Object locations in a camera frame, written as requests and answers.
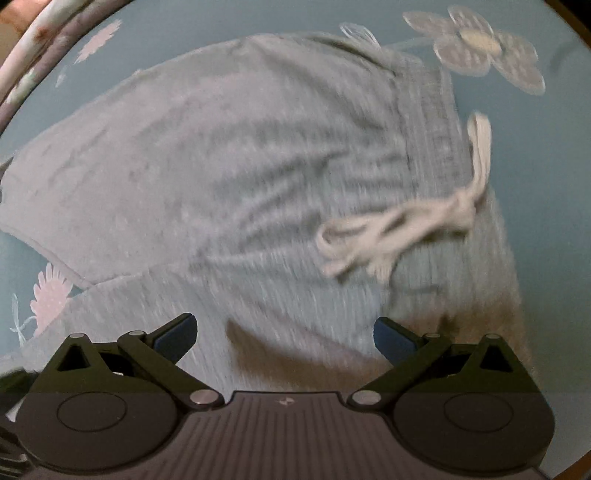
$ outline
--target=blue fabric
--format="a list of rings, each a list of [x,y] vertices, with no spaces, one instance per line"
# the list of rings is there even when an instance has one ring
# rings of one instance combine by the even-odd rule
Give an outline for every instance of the blue fabric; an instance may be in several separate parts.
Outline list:
[[[540,0],[462,4],[494,28],[530,40],[547,84],[544,96],[531,96],[494,70],[481,78],[453,78],[463,119],[479,110],[493,125],[491,183],[516,259],[535,360],[557,417],[543,464],[553,476],[591,448],[591,51]],[[445,17],[446,8],[437,0],[135,1],[81,39],[33,91],[0,137],[0,155],[13,153],[137,69],[198,47],[261,32],[339,33],[342,21],[364,25],[389,44],[418,36],[404,22],[404,11]],[[114,19],[122,25],[113,38],[74,64],[88,39]],[[413,53],[436,61],[428,47]],[[28,305],[44,260],[5,235],[0,242],[0,332],[7,332],[0,333],[1,350],[18,344],[8,330],[11,293]]]

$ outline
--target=white drawstring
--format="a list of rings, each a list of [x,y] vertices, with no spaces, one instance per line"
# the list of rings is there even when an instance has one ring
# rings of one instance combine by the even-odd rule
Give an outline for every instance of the white drawstring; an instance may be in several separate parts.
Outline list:
[[[486,190],[491,169],[491,124],[473,113],[467,124],[474,176],[470,185],[446,199],[410,200],[383,213],[328,220],[316,235],[320,252],[331,261],[324,275],[336,277],[367,264],[369,275],[389,282],[400,255],[437,231],[467,232],[474,225],[475,203]]]

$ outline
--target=ribbed black plastic surface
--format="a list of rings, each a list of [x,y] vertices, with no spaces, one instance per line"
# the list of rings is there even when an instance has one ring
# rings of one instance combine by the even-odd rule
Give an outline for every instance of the ribbed black plastic surface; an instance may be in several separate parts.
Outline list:
[[[189,416],[163,450],[106,475],[38,468],[26,480],[453,480],[404,450],[382,417],[346,408],[334,393],[236,393]],[[529,470],[505,480],[545,480]]]

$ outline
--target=pink flower pattern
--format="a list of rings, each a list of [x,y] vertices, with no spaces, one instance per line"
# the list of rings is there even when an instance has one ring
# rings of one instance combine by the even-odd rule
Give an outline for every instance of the pink flower pattern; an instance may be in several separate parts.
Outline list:
[[[34,336],[42,333],[61,313],[73,287],[72,282],[50,263],[47,264],[45,274],[39,272],[38,279],[39,283],[33,287],[35,300],[31,301],[31,310],[37,320]]]

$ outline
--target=gray sweatpants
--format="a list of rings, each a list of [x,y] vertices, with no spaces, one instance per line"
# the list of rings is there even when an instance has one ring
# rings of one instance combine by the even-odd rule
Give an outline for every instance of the gray sweatpants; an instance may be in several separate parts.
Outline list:
[[[447,196],[471,175],[449,75],[395,52],[259,35],[137,73],[2,179],[0,228],[88,290],[0,368],[42,368],[72,332],[110,341],[182,312],[200,333],[180,365],[226,396],[357,388],[388,368],[380,314],[460,341],[495,331],[529,363],[492,192],[472,233],[406,253],[388,288],[319,272],[323,221]]]

